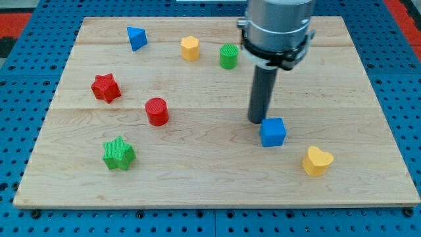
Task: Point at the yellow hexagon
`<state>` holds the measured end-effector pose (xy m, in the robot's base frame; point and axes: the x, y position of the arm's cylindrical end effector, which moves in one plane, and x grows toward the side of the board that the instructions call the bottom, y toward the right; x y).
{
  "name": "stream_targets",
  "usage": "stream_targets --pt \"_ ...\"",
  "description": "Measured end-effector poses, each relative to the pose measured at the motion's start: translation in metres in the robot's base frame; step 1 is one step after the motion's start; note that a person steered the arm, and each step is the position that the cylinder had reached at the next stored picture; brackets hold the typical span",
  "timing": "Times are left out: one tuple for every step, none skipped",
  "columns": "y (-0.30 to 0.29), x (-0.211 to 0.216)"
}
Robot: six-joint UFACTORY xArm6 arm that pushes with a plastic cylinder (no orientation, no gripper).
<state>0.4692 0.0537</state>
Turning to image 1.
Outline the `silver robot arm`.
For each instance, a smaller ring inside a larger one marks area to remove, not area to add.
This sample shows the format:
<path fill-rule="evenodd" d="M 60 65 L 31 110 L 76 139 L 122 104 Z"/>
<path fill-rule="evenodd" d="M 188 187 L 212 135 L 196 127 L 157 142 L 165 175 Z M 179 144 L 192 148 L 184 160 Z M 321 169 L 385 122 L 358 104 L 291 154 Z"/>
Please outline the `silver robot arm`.
<path fill-rule="evenodd" d="M 308 30 L 314 0 L 248 0 L 237 20 L 241 48 L 255 66 L 291 70 L 307 54 L 315 31 Z"/>

